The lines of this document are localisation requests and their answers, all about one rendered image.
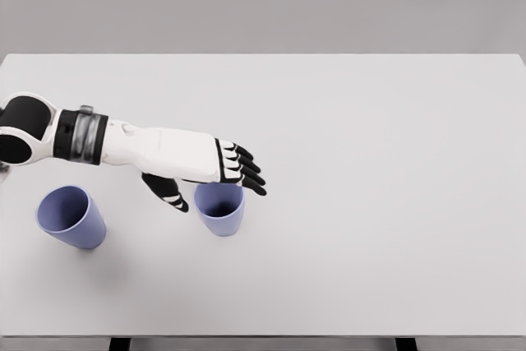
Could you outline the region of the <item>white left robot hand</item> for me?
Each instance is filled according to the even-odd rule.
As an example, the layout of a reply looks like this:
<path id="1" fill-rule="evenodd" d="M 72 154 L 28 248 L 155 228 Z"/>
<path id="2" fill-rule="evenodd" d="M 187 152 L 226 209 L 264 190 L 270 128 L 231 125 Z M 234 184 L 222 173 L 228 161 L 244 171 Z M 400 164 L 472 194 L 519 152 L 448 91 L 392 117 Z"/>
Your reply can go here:
<path id="1" fill-rule="evenodd" d="M 187 202 L 176 180 L 228 183 L 264 196 L 265 180 L 254 156 L 242 146 L 208 133 L 155 128 L 157 135 L 139 155 L 137 167 L 154 194 L 183 213 Z"/>

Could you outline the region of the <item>lavender plastic cup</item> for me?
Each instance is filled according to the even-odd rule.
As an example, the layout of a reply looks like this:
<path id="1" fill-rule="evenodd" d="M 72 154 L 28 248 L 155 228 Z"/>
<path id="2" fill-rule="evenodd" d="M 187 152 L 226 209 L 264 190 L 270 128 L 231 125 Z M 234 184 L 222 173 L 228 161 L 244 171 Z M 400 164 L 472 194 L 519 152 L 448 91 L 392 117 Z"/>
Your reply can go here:
<path id="1" fill-rule="evenodd" d="M 67 185 L 49 192 L 35 211 L 37 225 L 70 246 L 94 249 L 106 237 L 106 225 L 95 201 L 82 187 Z"/>
<path id="2" fill-rule="evenodd" d="M 220 237 L 234 235 L 245 212 L 245 193 L 231 183 L 197 184 L 193 193 L 194 206 L 201 221 Z"/>

